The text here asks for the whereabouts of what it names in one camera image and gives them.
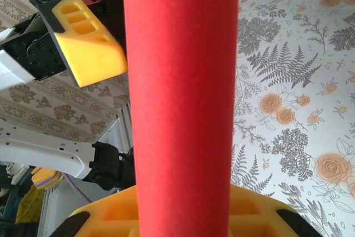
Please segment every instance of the red part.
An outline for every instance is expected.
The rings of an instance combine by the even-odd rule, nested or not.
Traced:
[[[227,236],[238,0],[124,0],[143,237]]]

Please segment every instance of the patterned wall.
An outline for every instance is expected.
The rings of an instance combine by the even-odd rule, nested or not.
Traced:
[[[0,31],[36,12],[27,0],[0,0]],[[78,88],[65,71],[0,92],[0,117],[20,127],[77,140],[96,140],[128,101],[126,74]]]
[[[231,182],[355,237],[355,0],[240,0]]]

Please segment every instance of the black plastic bracket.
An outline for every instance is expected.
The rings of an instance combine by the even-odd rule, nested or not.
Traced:
[[[15,32],[0,43],[0,50],[5,50],[36,80],[46,79],[66,69],[38,13],[16,25]]]
[[[96,142],[95,158],[90,162],[91,172],[83,179],[98,184],[104,190],[112,188],[127,189],[135,185],[133,156],[120,154],[110,144]]]

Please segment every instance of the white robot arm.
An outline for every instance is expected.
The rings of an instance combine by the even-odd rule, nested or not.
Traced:
[[[119,153],[110,144],[73,142],[22,129],[2,119],[0,158],[67,173],[97,183],[104,190],[135,185],[133,156]]]
[[[22,129],[0,119],[0,158],[31,166],[55,169],[84,179],[91,171],[95,148]]]

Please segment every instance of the yellow foam base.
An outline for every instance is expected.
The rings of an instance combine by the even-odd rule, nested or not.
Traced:
[[[298,237],[276,213],[278,209],[295,212],[280,201],[232,185],[228,237]],[[89,212],[90,217],[75,237],[140,237],[135,186],[72,215],[83,211]]]
[[[122,47],[82,0],[62,0],[52,12],[65,30],[54,36],[80,87],[127,71]]]

